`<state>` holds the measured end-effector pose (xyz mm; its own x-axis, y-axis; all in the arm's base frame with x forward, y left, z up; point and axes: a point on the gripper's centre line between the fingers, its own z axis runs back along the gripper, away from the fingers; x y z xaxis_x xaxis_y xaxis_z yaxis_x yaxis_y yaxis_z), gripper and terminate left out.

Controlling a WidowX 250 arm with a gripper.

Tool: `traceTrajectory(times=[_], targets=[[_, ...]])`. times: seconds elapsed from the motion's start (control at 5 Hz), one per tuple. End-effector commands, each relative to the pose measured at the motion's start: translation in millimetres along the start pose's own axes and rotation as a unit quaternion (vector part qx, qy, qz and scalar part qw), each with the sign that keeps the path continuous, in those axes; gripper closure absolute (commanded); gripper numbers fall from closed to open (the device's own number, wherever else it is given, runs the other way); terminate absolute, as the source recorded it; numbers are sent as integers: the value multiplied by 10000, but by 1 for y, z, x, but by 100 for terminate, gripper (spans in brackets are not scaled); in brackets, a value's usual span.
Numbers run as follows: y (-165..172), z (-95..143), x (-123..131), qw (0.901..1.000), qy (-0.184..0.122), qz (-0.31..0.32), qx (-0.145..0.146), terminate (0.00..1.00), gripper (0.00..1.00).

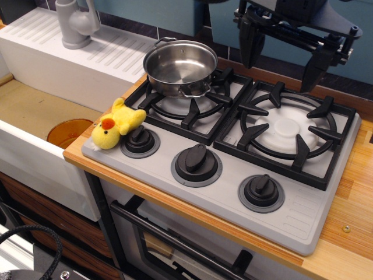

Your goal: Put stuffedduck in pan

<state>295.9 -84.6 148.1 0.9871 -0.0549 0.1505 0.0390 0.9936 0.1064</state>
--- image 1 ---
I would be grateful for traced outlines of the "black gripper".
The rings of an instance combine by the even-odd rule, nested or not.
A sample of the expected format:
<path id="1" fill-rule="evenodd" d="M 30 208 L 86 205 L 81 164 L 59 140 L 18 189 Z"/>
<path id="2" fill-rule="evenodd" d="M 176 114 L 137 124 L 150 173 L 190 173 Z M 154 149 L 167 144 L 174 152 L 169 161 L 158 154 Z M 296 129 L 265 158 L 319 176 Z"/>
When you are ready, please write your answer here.
<path id="1" fill-rule="evenodd" d="M 312 53 L 300 92 L 309 93 L 331 64 L 344 65 L 363 31 L 338 14 L 329 1 L 240 1 L 234 12 L 241 62 L 252 68 L 270 36 Z"/>

